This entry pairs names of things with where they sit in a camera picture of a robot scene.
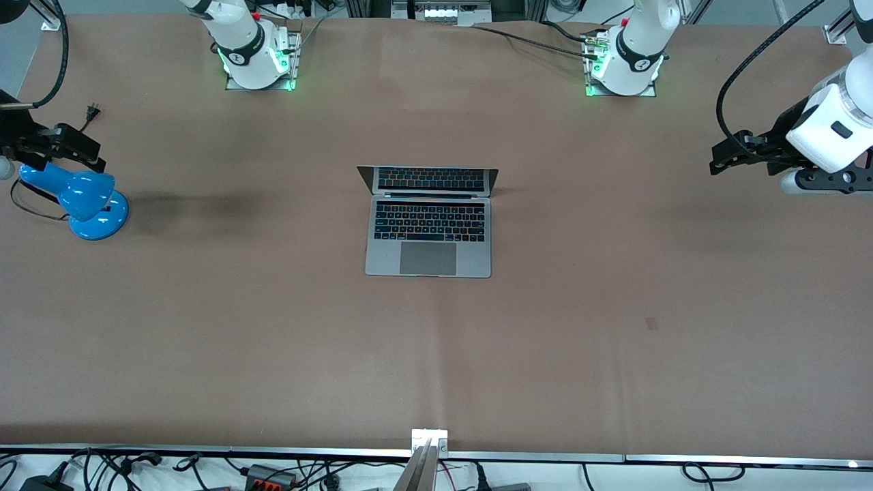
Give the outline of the brown table cover sheet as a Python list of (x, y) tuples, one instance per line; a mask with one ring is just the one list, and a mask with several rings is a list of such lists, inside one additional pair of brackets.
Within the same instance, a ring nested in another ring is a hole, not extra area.
[[(492, 32), (331, 19), (292, 93), (181, 15), (73, 16), (35, 120), (131, 202), (88, 242), (0, 181), (0, 442), (873, 459), (873, 198), (711, 176), (773, 26), (677, 30), (654, 98)], [(496, 168), (489, 278), (368, 276), (358, 166)]]

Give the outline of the black power adapter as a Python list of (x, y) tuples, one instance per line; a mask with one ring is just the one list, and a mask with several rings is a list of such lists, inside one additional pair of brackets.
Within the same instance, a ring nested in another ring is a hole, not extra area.
[(62, 461), (50, 475), (36, 475), (27, 478), (19, 491), (74, 491), (74, 488), (63, 483), (63, 475), (68, 469), (68, 463)]

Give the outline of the grey laptop computer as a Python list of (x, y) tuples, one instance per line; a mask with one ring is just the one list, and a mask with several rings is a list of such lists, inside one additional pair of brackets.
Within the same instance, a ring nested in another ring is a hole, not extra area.
[(492, 276), (496, 168), (357, 167), (371, 193), (368, 276)]

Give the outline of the grey power strip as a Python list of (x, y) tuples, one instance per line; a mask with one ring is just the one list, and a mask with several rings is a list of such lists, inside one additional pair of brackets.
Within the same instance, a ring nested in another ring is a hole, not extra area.
[(492, 3), (490, 0), (391, 0), (389, 17), (440, 25), (490, 24)]

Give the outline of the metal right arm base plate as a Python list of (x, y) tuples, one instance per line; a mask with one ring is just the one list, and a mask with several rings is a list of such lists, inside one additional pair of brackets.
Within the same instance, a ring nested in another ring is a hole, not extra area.
[(299, 71), (301, 34), (299, 31), (288, 31), (286, 27), (277, 27), (273, 43), (275, 48), (269, 48), (267, 53), (272, 56), (276, 66), (278, 77), (269, 86), (262, 88), (245, 88), (240, 86), (231, 77), (226, 65), (222, 68), (226, 72), (225, 91), (231, 92), (292, 92), (297, 86), (297, 72)]

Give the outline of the grey orange connector box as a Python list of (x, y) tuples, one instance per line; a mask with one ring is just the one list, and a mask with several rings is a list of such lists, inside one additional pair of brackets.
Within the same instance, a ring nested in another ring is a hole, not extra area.
[(243, 467), (241, 475), (246, 476), (244, 491), (293, 491), (297, 484), (294, 473), (263, 465)]

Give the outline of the white metal bracket plate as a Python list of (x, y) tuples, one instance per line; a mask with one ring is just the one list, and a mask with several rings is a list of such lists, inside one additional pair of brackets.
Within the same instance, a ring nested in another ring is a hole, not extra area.
[(448, 431), (439, 428), (415, 428), (411, 431), (411, 451), (419, 448), (436, 448), (436, 454), (440, 459), (448, 456)]

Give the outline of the aluminium frame post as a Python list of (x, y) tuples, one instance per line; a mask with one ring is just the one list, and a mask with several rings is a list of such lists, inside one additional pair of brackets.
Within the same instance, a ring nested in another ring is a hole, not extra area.
[(549, 0), (490, 0), (492, 22), (527, 20), (542, 22), (548, 11)]
[(343, 0), (349, 18), (390, 18), (392, 0)]

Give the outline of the silver table edge rail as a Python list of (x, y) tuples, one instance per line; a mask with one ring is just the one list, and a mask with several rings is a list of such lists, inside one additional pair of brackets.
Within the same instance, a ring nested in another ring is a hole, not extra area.
[[(0, 444), (0, 453), (71, 455), (90, 449), (107, 453), (156, 451), (163, 455), (184, 456), (193, 453), (217, 457), (246, 459), (296, 459), (305, 456), (341, 460), (409, 459), (409, 449), (307, 448), (307, 447), (240, 447), (240, 445), (98, 445), (98, 444)], [(667, 465), (692, 461), (702, 465), (826, 467), (838, 470), (873, 471), (873, 459), (805, 459), (735, 455), (673, 455), (619, 453), (518, 453), (518, 451), (456, 451), (441, 453), (444, 460), (530, 461), (536, 463), (601, 463)]]

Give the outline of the aluminium corner strut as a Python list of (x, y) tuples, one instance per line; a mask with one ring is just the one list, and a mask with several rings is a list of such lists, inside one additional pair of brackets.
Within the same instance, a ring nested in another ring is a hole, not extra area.
[(855, 28), (855, 18), (850, 8), (836, 16), (829, 24), (823, 25), (821, 31), (829, 44), (847, 44), (847, 35)]
[(60, 0), (30, 0), (30, 7), (42, 19), (42, 31), (59, 31), (65, 20)]

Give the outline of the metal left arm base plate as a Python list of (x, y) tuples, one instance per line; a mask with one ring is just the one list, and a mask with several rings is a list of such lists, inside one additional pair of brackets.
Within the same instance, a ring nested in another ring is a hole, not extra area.
[(655, 96), (655, 80), (665, 53), (643, 56), (624, 46), (618, 29), (595, 30), (582, 44), (593, 56), (584, 62), (588, 96)]

